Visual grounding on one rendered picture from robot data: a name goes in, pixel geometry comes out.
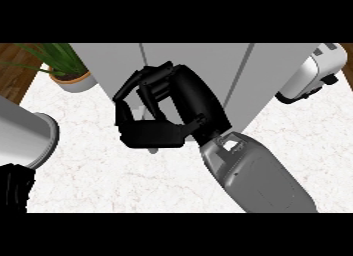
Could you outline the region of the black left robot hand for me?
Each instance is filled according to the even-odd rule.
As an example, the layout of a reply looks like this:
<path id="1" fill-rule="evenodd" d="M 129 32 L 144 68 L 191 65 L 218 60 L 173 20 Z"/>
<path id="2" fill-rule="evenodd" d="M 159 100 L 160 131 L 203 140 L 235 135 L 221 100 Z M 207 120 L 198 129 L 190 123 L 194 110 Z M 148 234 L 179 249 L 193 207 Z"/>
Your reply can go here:
<path id="1" fill-rule="evenodd" d="M 27 212 L 35 176 L 36 171 L 20 164 L 9 163 L 0 166 L 0 214 Z"/>

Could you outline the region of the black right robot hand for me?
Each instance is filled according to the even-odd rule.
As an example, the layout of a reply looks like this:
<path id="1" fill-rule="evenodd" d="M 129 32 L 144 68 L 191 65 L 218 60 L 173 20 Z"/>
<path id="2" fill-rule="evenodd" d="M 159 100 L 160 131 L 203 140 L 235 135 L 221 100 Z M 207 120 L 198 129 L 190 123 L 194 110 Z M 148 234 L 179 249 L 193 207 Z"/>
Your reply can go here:
<path id="1" fill-rule="evenodd" d="M 136 120 L 125 101 L 136 89 L 153 120 Z M 187 65 L 167 61 L 135 71 L 113 102 L 120 140 L 129 148 L 181 148 L 193 136 L 203 146 L 231 128 L 219 99 Z"/>

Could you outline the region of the grey cabinet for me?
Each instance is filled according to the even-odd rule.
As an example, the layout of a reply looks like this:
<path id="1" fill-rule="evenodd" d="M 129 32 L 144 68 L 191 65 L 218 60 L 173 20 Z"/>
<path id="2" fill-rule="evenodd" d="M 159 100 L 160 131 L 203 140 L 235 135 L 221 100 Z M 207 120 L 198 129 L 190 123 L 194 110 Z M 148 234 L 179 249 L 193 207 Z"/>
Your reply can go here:
<path id="1" fill-rule="evenodd" d="M 225 107 L 232 130 L 243 131 L 229 112 L 234 83 L 249 44 L 215 43 L 73 43 L 71 47 L 89 68 L 114 109 L 113 96 L 126 80 L 144 66 L 160 66 L 166 61 L 187 65 L 203 78 Z"/>

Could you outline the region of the grey cabinet door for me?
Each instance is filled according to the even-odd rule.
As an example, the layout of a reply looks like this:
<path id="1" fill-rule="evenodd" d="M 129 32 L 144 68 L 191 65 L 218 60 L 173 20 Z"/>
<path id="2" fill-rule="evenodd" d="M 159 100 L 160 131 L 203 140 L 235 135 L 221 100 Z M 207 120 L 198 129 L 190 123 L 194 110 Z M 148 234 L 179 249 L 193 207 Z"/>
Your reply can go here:
<path id="1" fill-rule="evenodd" d="M 224 101 L 237 132 L 246 130 L 318 46 L 318 43 L 249 44 Z"/>

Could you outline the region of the green potted plant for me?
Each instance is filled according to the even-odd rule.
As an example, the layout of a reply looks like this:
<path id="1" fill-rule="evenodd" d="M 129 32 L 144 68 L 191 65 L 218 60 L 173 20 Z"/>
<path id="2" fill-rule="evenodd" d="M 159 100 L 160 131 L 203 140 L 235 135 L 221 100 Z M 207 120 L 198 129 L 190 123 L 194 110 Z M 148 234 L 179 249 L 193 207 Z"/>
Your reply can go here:
<path id="1" fill-rule="evenodd" d="M 68 93 L 86 92 L 98 85 L 97 78 L 68 43 L 35 43 L 32 46 L 15 43 L 48 68 L 0 61 L 0 65 L 17 66 L 49 74 L 49 78 Z"/>

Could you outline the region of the white toaster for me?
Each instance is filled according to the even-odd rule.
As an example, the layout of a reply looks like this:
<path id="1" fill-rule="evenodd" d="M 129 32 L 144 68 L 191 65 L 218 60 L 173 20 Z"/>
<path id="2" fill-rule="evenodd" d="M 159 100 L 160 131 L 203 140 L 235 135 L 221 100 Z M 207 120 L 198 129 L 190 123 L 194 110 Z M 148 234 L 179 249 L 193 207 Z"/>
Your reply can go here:
<path id="1" fill-rule="evenodd" d="M 280 89 L 275 97 L 284 104 L 308 99 L 325 85 L 331 86 L 339 79 L 336 74 L 348 62 L 348 53 L 339 43 L 322 43 L 299 70 Z"/>

